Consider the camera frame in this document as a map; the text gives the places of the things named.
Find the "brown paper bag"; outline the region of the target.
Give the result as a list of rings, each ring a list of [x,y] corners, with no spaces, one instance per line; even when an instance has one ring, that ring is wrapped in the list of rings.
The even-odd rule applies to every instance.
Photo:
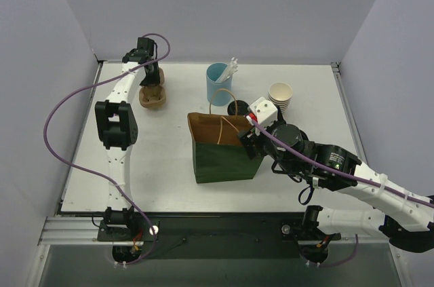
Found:
[[[251,125],[244,116],[189,113],[193,171],[198,184],[251,180],[264,157],[249,159],[237,134]]]

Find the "black plastic cup lid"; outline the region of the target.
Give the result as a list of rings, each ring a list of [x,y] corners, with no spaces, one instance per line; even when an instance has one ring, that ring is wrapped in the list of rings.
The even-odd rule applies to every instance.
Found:
[[[244,116],[249,113],[249,104],[243,100],[236,100],[229,103],[227,107],[228,115]]]

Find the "pulp cup carrier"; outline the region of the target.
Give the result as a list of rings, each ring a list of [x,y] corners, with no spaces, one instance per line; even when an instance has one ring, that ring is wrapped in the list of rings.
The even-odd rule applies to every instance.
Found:
[[[140,92],[147,100],[160,100],[166,97],[165,88],[165,75],[162,68],[158,71],[149,71],[140,85],[142,86]]]

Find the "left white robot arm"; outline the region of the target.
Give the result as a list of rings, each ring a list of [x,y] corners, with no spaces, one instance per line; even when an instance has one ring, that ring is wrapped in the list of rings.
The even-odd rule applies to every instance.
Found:
[[[130,189],[130,155],[138,139],[138,124],[132,110],[135,96],[144,108],[158,108],[166,102],[165,77],[157,59],[157,43],[140,37],[137,47],[122,58],[121,72],[106,100],[95,104],[99,140],[106,149],[109,183],[104,224],[122,240],[130,240],[139,232],[134,207],[128,202]]]

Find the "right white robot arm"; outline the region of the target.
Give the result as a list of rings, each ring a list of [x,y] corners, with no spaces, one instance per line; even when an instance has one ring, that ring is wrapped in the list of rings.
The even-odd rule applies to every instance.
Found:
[[[388,239],[408,252],[433,249],[433,197],[405,190],[346,149],[313,142],[284,121],[264,131],[242,130],[238,139],[249,158],[270,156],[273,173],[297,183],[305,181],[310,195],[326,189],[370,206],[369,210],[337,210],[304,201],[306,210],[297,234],[327,239],[340,233],[369,235]]]

